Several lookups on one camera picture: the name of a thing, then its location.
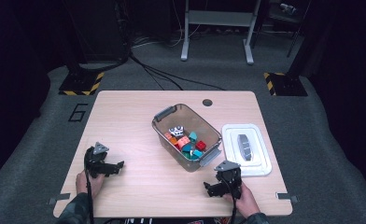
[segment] wooden table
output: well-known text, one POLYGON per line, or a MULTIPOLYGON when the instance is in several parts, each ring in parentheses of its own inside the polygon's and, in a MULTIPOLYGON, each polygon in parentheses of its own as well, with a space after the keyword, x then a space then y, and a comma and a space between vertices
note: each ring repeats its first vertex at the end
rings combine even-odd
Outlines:
POLYGON ((106 179, 94 200, 95 217, 229 217, 232 204, 209 197, 204 182, 217 184, 214 168, 225 160, 224 152, 208 166, 189 173, 161 146, 151 127, 154 116, 170 105, 185 104, 221 132, 224 124, 253 123, 264 138, 273 170, 267 176, 243 177, 260 210, 268 216, 292 212, 260 108, 250 91, 101 91, 77 147, 54 216, 76 196, 76 175, 83 170, 85 151, 100 142, 109 147, 106 163, 125 161, 118 175, 106 179), (211 106, 203 105, 212 100, 211 106))

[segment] hand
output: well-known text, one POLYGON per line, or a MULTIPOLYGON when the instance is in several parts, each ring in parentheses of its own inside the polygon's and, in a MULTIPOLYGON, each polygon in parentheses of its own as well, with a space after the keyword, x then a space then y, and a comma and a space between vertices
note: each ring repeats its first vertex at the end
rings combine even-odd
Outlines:
MULTIPOLYGON (((224 194, 223 198, 232 203, 232 195, 224 194)), ((242 182, 241 198, 236 200, 236 208, 244 218, 248 218, 255 213, 259 213, 260 209, 253 197, 252 191, 242 182)))
MULTIPOLYGON (((91 195, 94 199, 101 190, 102 184, 105 180, 105 175, 99 174, 96 178, 92 178, 91 175, 88 176, 91 183, 91 195)), ((87 178, 85 177, 85 171, 82 171, 76 176, 76 193, 88 193, 87 191, 87 178)))

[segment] dark background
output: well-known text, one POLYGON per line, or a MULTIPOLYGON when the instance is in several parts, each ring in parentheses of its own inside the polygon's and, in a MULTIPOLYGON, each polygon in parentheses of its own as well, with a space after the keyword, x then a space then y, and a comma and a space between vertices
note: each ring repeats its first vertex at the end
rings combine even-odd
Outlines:
MULTIPOLYGON (((151 1, 153 4, 144 0, 130 2, 134 29, 141 29, 142 22, 159 24, 154 35, 166 41, 177 29, 171 1, 154 0, 151 1), (147 12, 157 15, 138 16, 144 14, 141 4, 146 4, 147 12)), ((232 1, 229 8, 219 6, 220 2, 209 1, 208 9, 246 10, 251 7, 244 0, 232 1)), ((176 0, 175 3, 180 22, 183 22, 184 1, 176 0)), ((193 8, 202 9, 205 1, 191 3, 193 8)), ((312 17, 330 17, 324 24, 313 24, 325 27, 331 24, 331 31, 322 45, 324 53, 312 49, 299 55, 305 62, 315 54, 320 55, 320 63, 311 71, 309 79, 322 99, 333 135, 366 179, 366 1, 359 4, 354 1, 315 1, 315 5, 312 17)), ((103 7, 102 10, 98 13, 110 18, 108 25, 112 28, 116 25, 113 8, 103 7)), ((0 168, 33 118, 41 116, 38 109, 49 91, 49 71, 66 65, 66 59, 87 63, 89 59, 96 61, 102 55, 109 61, 119 57, 113 52, 104 53, 104 46, 89 51, 89 46, 94 45, 82 43, 70 13, 74 12, 69 12, 62 1, 0 0, 0 168), (98 56, 91 58, 90 53, 98 56)), ((99 21, 93 22, 94 27, 99 26, 99 21)), ((117 35, 118 31, 116 27, 109 32, 117 35)), ((317 46, 318 41, 315 39, 310 45, 317 46)), ((117 50, 120 43, 121 40, 117 39, 117 50)))

